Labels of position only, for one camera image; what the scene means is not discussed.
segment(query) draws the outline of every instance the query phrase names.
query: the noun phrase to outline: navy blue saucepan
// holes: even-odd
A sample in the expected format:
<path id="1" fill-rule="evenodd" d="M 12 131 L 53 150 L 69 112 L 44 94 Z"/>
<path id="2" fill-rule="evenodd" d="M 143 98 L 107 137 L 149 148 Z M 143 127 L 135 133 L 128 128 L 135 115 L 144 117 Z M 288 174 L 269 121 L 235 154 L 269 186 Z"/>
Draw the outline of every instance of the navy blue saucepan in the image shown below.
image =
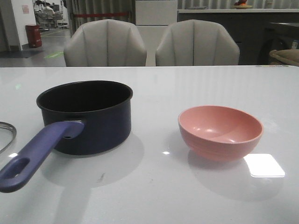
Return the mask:
<path id="1" fill-rule="evenodd" d="M 112 81 L 63 84 L 40 94 L 42 129 L 0 171 L 0 191 L 22 188 L 51 150 L 72 155 L 107 151 L 131 131 L 130 87 Z"/>

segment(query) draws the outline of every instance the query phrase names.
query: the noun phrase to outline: curtain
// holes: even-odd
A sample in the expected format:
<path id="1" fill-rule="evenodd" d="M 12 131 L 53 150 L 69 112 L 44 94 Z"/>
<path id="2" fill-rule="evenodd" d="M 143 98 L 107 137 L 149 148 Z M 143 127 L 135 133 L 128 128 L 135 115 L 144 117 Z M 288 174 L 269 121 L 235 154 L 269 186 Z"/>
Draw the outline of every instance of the curtain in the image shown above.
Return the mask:
<path id="1" fill-rule="evenodd" d="M 135 0 L 67 0 L 66 3 L 72 34 L 86 22 L 102 19 L 135 20 Z"/>

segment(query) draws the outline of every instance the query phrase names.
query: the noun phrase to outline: green light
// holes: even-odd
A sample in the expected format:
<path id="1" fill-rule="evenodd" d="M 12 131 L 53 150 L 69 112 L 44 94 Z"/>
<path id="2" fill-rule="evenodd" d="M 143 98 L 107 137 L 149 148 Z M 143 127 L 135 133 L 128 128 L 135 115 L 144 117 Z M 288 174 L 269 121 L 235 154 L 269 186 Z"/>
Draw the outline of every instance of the green light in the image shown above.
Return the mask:
<path id="1" fill-rule="evenodd" d="M 22 87 L 21 84 L 17 84 L 17 85 L 15 85 L 15 89 L 16 89 L 16 90 L 18 90 L 18 89 L 21 88 L 21 87 Z"/>

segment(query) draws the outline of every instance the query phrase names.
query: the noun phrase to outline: cushion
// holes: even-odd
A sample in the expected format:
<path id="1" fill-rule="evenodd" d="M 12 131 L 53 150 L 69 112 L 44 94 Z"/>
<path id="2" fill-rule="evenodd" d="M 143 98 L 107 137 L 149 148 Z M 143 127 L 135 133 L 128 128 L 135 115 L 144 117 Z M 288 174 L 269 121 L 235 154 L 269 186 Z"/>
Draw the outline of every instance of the cushion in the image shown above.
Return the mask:
<path id="1" fill-rule="evenodd" d="M 269 55 L 285 64 L 299 66 L 299 49 L 272 50 Z"/>

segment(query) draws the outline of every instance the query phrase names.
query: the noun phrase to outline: glossy tabletop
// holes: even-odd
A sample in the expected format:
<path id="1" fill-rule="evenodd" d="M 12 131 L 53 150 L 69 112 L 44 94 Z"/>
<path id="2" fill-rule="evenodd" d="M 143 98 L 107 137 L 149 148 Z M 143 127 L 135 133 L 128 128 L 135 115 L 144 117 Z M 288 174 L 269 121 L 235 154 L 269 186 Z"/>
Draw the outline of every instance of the glossy tabletop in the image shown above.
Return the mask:
<path id="1" fill-rule="evenodd" d="M 27 185 L 0 193 L 1 224 L 299 223 L 298 67 L 0 68 L 0 121 L 17 129 L 0 168 L 43 128 L 36 97 L 83 80 L 133 89 L 129 138 L 91 156 L 53 150 Z M 191 151 L 178 116 L 197 105 L 258 118 L 264 133 L 251 157 L 221 163 Z"/>

